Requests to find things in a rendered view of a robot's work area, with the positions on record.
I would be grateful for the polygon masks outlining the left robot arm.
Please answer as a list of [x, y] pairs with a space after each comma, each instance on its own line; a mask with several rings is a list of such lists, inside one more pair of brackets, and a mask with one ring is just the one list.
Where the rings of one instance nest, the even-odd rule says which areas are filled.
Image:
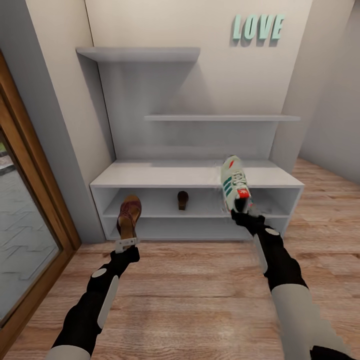
[[91, 360], [97, 336], [102, 333], [119, 279], [131, 262], [140, 260], [138, 237], [115, 241], [112, 261], [90, 276], [87, 291], [65, 317], [63, 330], [45, 360]]

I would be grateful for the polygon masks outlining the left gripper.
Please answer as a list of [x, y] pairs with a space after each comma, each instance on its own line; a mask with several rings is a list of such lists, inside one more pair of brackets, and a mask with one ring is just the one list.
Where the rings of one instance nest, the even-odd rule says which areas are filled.
[[125, 269], [131, 262], [138, 262], [140, 260], [138, 247], [127, 247], [127, 250], [123, 253], [116, 253], [115, 250], [110, 251], [110, 256], [112, 260], [122, 261]]

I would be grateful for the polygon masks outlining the sandal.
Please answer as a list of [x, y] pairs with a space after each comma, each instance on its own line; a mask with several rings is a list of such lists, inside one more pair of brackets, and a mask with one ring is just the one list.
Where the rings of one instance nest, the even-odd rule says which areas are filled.
[[186, 203], [189, 200], [189, 195], [186, 191], [180, 191], [177, 195], [178, 199], [178, 208], [180, 211], [186, 210]]
[[120, 239], [132, 239], [137, 237], [135, 226], [142, 213], [140, 199], [134, 195], [128, 195], [120, 206], [119, 219], [116, 222]]

